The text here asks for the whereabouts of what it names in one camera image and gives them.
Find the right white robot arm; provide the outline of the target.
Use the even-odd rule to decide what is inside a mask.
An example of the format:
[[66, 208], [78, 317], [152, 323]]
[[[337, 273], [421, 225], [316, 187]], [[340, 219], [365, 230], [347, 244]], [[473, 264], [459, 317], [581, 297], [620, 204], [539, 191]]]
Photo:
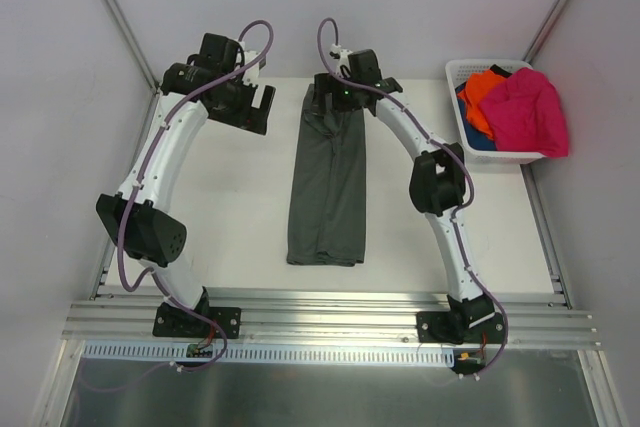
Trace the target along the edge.
[[484, 343], [499, 321], [496, 302], [472, 266], [470, 245], [464, 230], [466, 188], [472, 184], [457, 143], [447, 144], [428, 131], [409, 109], [403, 88], [384, 78], [371, 49], [353, 52], [338, 44], [320, 53], [336, 65], [315, 79], [319, 103], [337, 111], [367, 109], [404, 146], [413, 161], [409, 197], [425, 216], [443, 259], [448, 293], [447, 312], [425, 313], [418, 329], [430, 338], [453, 345]]

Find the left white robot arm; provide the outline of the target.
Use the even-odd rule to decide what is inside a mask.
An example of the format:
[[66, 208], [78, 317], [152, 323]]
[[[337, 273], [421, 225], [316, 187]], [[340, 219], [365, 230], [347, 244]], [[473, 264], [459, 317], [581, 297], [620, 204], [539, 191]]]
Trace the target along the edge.
[[[115, 246], [122, 287], [132, 293], [152, 276], [188, 335], [208, 328], [210, 312], [206, 289], [184, 252], [187, 228], [170, 213], [174, 189], [206, 122], [265, 134], [275, 96], [274, 87], [258, 85], [266, 54], [248, 49], [243, 39], [205, 34], [197, 53], [165, 71], [151, 130], [130, 173], [114, 194], [102, 194], [96, 202]], [[142, 267], [135, 281], [126, 276], [129, 259]]]

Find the grey t shirt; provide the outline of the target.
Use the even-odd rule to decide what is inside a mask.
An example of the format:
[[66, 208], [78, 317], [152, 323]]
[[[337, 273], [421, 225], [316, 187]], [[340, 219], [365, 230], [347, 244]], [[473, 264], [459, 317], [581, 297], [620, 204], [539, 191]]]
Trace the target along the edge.
[[290, 195], [289, 264], [353, 267], [364, 261], [366, 178], [364, 114], [321, 111], [309, 85]]

